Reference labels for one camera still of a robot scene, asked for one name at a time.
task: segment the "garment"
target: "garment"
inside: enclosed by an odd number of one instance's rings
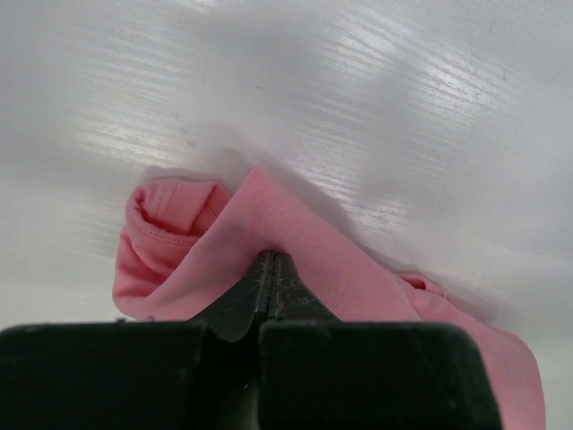
[[[264,249],[291,254],[305,285],[343,321],[461,327],[480,349],[504,428],[545,428],[539,370],[522,340],[460,311],[442,287],[381,268],[262,168],[253,168],[233,197],[212,182],[137,187],[121,232],[115,304],[138,319],[188,320]]]

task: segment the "pink fabric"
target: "pink fabric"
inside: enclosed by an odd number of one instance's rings
[[[123,313],[188,320],[233,286],[259,251],[285,251],[307,287],[344,321],[466,330],[482,353],[504,428],[545,428],[537,363],[522,340],[460,311],[440,286],[382,269],[263,169],[253,168],[232,198],[215,183],[139,186],[126,216],[113,290]]]

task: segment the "fabric fold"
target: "fabric fold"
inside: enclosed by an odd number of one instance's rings
[[[215,183],[178,179],[136,188],[120,236],[115,304],[138,319],[188,320],[264,249],[291,254],[305,285],[343,321],[461,327],[480,349],[504,428],[545,428],[541,378],[522,340],[465,314],[441,286],[381,268],[262,168],[232,197]]]

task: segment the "white surface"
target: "white surface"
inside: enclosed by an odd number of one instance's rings
[[[572,22],[567,0],[4,0],[0,326],[118,315],[148,166],[236,186],[260,162],[527,340],[570,428]]]

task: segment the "crumpled pink towel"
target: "crumpled pink towel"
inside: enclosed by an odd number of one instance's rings
[[[399,277],[253,168],[236,194],[166,179],[135,189],[121,232],[113,297],[138,319],[188,320],[233,286],[264,249],[293,256],[305,285],[344,321],[443,322],[477,343],[504,428],[542,430],[535,358],[517,336],[457,309],[446,291]]]

